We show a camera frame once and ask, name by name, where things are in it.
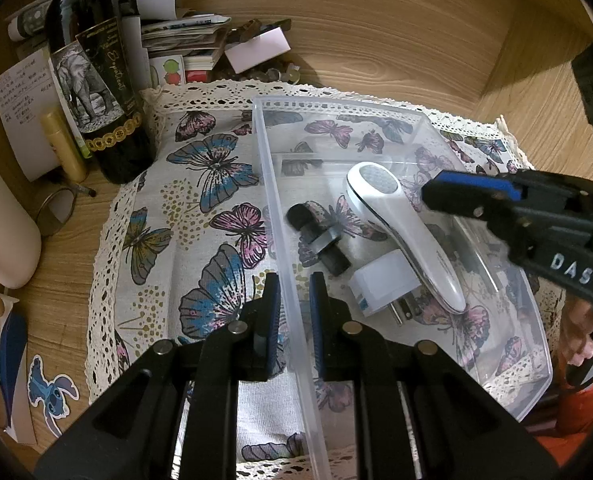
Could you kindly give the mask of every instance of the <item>wine bottle label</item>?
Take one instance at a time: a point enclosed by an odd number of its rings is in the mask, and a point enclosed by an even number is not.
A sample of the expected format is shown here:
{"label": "wine bottle label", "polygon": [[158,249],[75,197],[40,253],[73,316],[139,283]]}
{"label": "wine bottle label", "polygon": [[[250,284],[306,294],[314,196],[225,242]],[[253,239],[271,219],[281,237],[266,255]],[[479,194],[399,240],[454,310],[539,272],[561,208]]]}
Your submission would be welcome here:
{"label": "wine bottle label", "polygon": [[[110,18],[80,34],[52,54],[54,72],[76,124],[92,151],[111,147],[141,124],[141,115],[130,82],[118,21]],[[98,139],[94,135],[113,124]],[[103,143],[108,135],[112,139]]]}

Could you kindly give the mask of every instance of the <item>clear plastic container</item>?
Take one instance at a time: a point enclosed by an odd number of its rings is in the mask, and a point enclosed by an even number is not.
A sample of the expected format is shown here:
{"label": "clear plastic container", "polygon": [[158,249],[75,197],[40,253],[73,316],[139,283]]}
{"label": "clear plastic container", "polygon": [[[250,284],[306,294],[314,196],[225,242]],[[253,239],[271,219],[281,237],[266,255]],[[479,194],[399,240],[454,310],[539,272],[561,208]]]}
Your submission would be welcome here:
{"label": "clear plastic container", "polygon": [[[440,170],[465,169],[430,120],[383,105],[271,96],[254,99],[253,126],[289,329],[288,367],[297,377],[316,478],[331,478],[328,451],[355,441],[351,384],[324,383],[313,361],[308,277],[317,270],[325,273],[329,294],[349,305],[353,319],[404,344],[434,340],[521,420],[551,382],[545,331],[525,273],[508,262],[504,245],[480,222],[429,211],[421,202],[421,187]],[[398,177],[450,256],[468,303],[464,314],[446,312],[423,286],[413,291],[419,315],[403,325],[388,309],[362,314],[347,286],[349,278],[397,248],[373,224],[358,219],[345,198],[347,172],[365,160]],[[334,278],[315,262],[285,221],[295,203],[306,203],[324,223],[340,224],[339,247],[351,269]]]}

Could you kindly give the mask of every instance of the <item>blue cartoon character sticker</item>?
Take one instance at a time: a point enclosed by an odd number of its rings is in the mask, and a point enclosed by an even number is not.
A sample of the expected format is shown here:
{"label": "blue cartoon character sticker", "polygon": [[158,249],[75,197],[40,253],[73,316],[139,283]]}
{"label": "blue cartoon character sticker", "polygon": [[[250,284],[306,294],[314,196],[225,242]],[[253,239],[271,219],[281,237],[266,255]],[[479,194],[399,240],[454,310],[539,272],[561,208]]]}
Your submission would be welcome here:
{"label": "blue cartoon character sticker", "polygon": [[43,359],[35,355],[32,359],[28,376],[28,397],[35,408],[43,402],[46,424],[54,436],[61,436],[61,430],[56,425],[56,419],[65,418],[70,414],[70,408],[65,403],[65,395],[73,400],[79,400],[79,389],[74,381],[64,374],[57,375],[52,381],[43,375]]}

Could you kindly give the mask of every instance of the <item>handwritten note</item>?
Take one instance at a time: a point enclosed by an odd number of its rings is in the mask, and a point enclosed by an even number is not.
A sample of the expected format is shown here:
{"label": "handwritten note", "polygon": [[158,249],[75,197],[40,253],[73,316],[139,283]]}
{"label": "handwritten note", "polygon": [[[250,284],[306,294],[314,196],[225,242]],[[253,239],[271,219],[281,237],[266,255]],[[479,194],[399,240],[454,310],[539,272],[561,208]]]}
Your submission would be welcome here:
{"label": "handwritten note", "polygon": [[0,75],[1,121],[30,181],[59,165],[39,121],[41,114],[60,107],[47,56],[39,50]]}

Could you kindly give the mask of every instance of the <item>orange clothing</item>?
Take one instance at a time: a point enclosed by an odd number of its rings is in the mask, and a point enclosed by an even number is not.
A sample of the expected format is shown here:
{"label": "orange clothing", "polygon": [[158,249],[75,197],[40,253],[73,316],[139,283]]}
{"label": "orange clothing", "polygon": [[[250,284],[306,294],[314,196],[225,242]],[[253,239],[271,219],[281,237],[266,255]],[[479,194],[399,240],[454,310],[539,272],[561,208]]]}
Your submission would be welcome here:
{"label": "orange clothing", "polygon": [[560,435],[536,439],[563,465],[579,448],[593,426],[593,384],[581,392],[559,397],[556,430]]}

